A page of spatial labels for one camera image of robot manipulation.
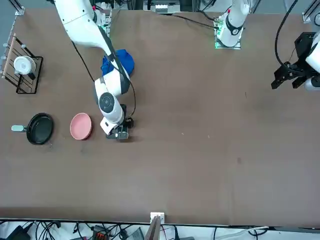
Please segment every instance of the blue cloth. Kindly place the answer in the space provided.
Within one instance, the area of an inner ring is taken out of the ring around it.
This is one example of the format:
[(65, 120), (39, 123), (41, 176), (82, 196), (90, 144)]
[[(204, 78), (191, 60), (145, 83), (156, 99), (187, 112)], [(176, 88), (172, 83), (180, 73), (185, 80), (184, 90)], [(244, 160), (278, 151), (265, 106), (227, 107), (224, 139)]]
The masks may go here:
[[(135, 67), (135, 62), (132, 56), (125, 49), (117, 50), (115, 51), (115, 54), (119, 58), (122, 66), (124, 67), (128, 75), (130, 76), (130, 74), (132, 73)], [(102, 66), (101, 66), (102, 76), (106, 75), (107, 73), (111, 72), (114, 69), (114, 66), (112, 64), (110, 64), (109, 66), (109, 64), (110, 63), (108, 62), (107, 57), (104, 56), (102, 59)]]

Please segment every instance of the pan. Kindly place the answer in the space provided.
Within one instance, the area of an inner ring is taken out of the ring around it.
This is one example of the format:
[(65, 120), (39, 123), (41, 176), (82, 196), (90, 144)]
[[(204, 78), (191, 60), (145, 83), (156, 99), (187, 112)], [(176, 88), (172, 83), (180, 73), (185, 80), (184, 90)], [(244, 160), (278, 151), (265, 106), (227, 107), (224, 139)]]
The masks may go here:
[(26, 138), (31, 144), (42, 145), (50, 139), (54, 130), (54, 121), (49, 114), (41, 112), (31, 118), (28, 126), (13, 125), (11, 130), (26, 133)]

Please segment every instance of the wooden dowel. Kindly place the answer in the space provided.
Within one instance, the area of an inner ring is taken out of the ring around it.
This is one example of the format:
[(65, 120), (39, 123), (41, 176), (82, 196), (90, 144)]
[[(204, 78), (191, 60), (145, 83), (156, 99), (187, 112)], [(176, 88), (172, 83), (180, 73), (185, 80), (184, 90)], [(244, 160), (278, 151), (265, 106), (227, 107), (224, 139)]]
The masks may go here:
[(2, 72), (2, 78), (3, 79), (6, 77), (6, 74), (7, 74), (7, 70), (8, 70), (8, 67), (9, 67), (8, 62), (11, 60), (12, 52), (14, 50), (15, 41), (16, 41), (16, 34), (14, 33), (13, 36), (12, 36), (12, 41), (11, 41), (10, 49), (9, 49), (9, 52), (8, 52), (8, 56), (6, 57), (5, 65), (4, 65), (3, 72)]

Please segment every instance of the pink plate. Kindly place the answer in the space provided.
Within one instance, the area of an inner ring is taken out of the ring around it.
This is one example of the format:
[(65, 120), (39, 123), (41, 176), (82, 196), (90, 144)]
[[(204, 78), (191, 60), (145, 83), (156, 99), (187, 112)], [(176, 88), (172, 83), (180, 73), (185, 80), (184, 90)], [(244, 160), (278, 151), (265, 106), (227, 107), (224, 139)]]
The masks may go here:
[(86, 139), (92, 129), (91, 119), (88, 114), (80, 112), (75, 115), (70, 124), (70, 133), (76, 140)]

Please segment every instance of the wooden table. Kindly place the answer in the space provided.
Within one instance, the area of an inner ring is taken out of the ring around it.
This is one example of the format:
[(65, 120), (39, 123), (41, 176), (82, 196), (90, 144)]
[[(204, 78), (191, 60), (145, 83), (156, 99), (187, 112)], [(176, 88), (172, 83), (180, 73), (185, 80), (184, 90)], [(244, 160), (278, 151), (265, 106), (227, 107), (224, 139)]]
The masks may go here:
[[(137, 96), (132, 138), (120, 143), (100, 129), (93, 84), (56, 10), (27, 9), (14, 32), (44, 68), (36, 95), (0, 83), (0, 215), (148, 222), (161, 211), (168, 223), (319, 226), (320, 94), (289, 81), (271, 89), (282, 18), (250, 14), (242, 49), (222, 50), (212, 29), (184, 19), (114, 14), (111, 40), (134, 58)], [(303, 31), (291, 15), (279, 38), (283, 61)], [(103, 52), (78, 49), (100, 77)], [(130, 111), (131, 90), (119, 101)], [(55, 121), (43, 146), (11, 132), (38, 112)], [(86, 141), (69, 132), (79, 112), (94, 123)]]

